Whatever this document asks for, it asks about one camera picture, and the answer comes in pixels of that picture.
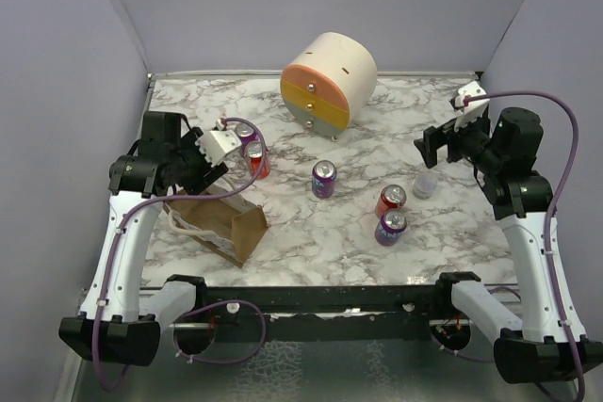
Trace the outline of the red soda can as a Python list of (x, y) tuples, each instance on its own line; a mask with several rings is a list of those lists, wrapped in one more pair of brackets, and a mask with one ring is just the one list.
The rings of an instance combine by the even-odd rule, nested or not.
[(375, 215), (380, 218), (390, 209), (401, 208), (407, 201), (407, 194), (400, 185), (387, 185), (383, 188), (377, 200)]

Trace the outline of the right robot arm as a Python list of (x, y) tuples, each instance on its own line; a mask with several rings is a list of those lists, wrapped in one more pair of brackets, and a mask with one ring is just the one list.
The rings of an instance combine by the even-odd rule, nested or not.
[(551, 185), (533, 168), (543, 134), (538, 115), (509, 107), (495, 126), (485, 117), (462, 127), (448, 121), (415, 142), (428, 168), (445, 147), (449, 163), (464, 159), (483, 176), (481, 191), (513, 256), (522, 314), (471, 272), (441, 275), (432, 306), (445, 318), (465, 314), (492, 344), (497, 370), (511, 384), (569, 381), (602, 363), (602, 345), (588, 339), (564, 280), (557, 223), (546, 216)]

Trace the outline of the purple soda can front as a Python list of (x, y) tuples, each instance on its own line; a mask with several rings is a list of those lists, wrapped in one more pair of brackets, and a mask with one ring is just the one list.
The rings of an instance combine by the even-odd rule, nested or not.
[(407, 226), (406, 216), (400, 209), (389, 209), (380, 218), (374, 233), (375, 239), (383, 246), (393, 246), (406, 231)]

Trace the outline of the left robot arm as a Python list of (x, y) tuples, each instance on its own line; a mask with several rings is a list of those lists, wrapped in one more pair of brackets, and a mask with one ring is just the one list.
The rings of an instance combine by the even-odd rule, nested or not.
[(180, 315), (190, 322), (207, 313), (195, 277), (172, 276), (151, 297), (139, 288), (155, 222), (168, 191), (199, 195), (228, 168), (223, 160), (239, 141), (223, 123), (210, 131), (190, 127), (184, 115), (148, 111), (139, 138), (109, 168), (106, 238), (79, 313), (61, 320), (60, 339), (81, 358), (147, 366), (162, 332)]

